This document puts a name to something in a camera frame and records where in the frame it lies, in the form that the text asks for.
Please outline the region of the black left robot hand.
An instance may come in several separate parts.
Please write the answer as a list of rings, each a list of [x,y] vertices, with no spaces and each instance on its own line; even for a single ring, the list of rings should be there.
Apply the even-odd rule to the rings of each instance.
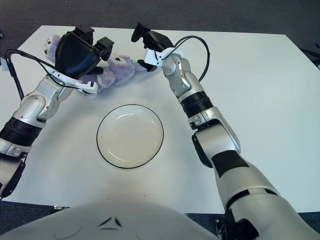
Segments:
[[[98,63],[109,59],[114,42],[103,37],[93,44],[94,31],[92,27],[77,26],[65,33],[55,50],[55,69],[73,79],[102,74],[104,70]]]

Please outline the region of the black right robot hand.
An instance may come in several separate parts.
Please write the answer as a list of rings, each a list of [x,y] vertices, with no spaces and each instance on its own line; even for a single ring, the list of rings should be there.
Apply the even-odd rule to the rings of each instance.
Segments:
[[[149,29],[145,24],[140,22],[133,31],[131,41],[136,43],[139,39],[142,39],[145,53],[144,59],[139,59],[137,62],[147,72],[153,72],[157,68],[162,68],[163,74],[166,77],[173,75],[177,67],[171,57],[172,54],[176,53],[171,40],[167,36]]]

